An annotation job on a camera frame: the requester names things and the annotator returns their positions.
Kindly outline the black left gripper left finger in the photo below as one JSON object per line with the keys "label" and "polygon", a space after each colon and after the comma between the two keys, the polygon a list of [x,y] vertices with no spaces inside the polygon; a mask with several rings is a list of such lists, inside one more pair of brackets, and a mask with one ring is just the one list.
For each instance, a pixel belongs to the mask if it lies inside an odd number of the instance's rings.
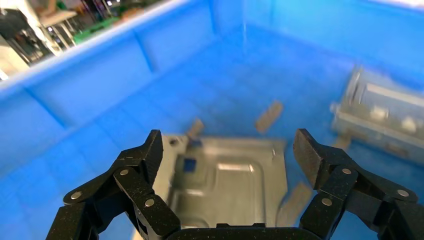
{"label": "black left gripper left finger", "polygon": [[123,213],[146,240],[166,240],[180,231],[179,218],[153,189],[163,151],[156,129],[142,145],[121,151],[106,172],[65,195],[46,238],[97,240]]}

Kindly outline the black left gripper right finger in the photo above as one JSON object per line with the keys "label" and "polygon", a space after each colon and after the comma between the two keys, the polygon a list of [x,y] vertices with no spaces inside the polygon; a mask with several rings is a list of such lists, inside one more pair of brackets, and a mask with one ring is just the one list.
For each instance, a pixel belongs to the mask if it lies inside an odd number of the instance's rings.
{"label": "black left gripper right finger", "polygon": [[306,129],[295,132],[293,154],[316,191],[300,228],[328,240],[350,212],[380,240],[423,239],[424,207],[413,191],[365,170],[344,150],[318,143]]}

